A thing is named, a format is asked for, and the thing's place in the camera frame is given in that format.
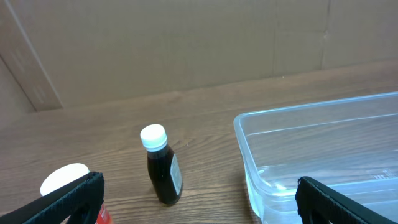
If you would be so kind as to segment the dark bottle white cap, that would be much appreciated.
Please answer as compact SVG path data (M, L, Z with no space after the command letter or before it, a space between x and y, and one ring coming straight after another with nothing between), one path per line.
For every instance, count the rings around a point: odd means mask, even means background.
M183 190L182 173L177 156L168 144L165 128L150 124L141 130L140 138L147 151L147 170L159 201L176 204Z

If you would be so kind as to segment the clear plastic container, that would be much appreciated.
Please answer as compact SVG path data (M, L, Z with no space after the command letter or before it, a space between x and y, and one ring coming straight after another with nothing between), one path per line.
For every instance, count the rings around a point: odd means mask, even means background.
M303 176L397 220L397 93L243 113L234 130L261 223L300 223Z

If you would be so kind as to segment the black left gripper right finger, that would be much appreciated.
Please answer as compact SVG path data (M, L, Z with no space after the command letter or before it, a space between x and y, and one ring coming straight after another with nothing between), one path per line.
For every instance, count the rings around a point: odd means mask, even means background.
M295 201L303 224L397 224L308 176L298 179Z

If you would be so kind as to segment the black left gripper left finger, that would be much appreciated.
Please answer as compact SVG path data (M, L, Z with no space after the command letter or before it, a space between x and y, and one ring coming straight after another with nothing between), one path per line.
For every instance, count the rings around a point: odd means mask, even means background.
M104 177L88 174L1 216L1 223L79 223L95 224L104 202Z

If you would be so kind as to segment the red bottle white cap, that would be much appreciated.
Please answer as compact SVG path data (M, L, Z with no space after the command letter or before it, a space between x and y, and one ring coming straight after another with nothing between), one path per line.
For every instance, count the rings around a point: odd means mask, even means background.
M59 189L60 187L63 187L64 185L67 185L70 182L73 182L74 180L88 174L89 172L89 168L82 163L65 165L52 172L43 181L40 187L40 194L41 196L45 196ZM104 204L101 206L96 224L114 224L114 221Z

